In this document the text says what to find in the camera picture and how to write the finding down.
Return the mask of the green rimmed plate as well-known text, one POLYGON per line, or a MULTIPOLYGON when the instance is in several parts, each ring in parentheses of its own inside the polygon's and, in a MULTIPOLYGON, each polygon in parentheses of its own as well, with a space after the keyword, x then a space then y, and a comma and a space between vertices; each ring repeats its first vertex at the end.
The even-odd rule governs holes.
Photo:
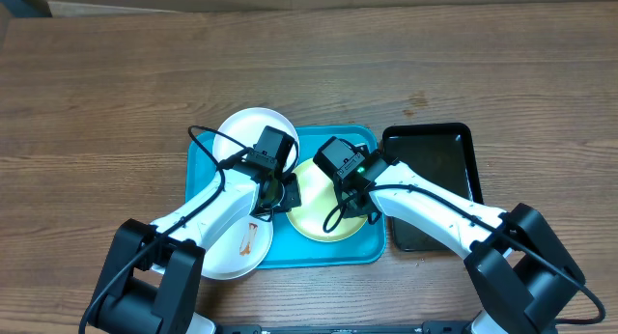
POLYGON ((316 241, 335 242, 351 237, 362 228, 366 215, 344 218, 332 232, 326 233, 323 223, 337 205, 331 179, 311 158, 298 165, 293 173, 298 180, 301 205, 291 209, 287 216, 299 233, 316 241))

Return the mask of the white plate top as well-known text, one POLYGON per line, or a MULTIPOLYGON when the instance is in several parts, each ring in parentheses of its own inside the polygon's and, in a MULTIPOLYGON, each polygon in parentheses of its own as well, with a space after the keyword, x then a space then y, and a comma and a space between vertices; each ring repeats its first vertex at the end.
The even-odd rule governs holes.
MULTIPOLYGON (((243 146, 252 147, 257 143, 266 126, 284 131, 299 143, 293 124, 279 112, 264 107, 240 110, 225 120, 218 130, 239 141, 243 146)), ((241 146, 238 144, 216 134, 211 152, 217 160, 223 160, 240 149, 241 146)))

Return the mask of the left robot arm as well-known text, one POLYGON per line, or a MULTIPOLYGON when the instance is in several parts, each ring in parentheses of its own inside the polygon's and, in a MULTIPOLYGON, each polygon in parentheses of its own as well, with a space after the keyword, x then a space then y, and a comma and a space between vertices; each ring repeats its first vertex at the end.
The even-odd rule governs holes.
POLYGON ((206 252, 236 222, 300 204, 294 174, 266 180, 228 170, 182 207, 151 224, 116 231, 79 323, 107 333, 214 333, 195 311, 206 252))

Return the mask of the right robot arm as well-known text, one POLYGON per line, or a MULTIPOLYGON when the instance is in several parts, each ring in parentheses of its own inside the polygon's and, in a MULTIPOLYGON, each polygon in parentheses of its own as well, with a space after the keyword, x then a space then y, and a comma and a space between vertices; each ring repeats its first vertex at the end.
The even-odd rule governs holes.
POLYGON ((345 147, 315 163, 353 207, 404 220, 464 263, 483 305, 470 333, 550 333, 577 292, 588 293, 573 257, 538 211, 473 203, 380 152, 345 147))

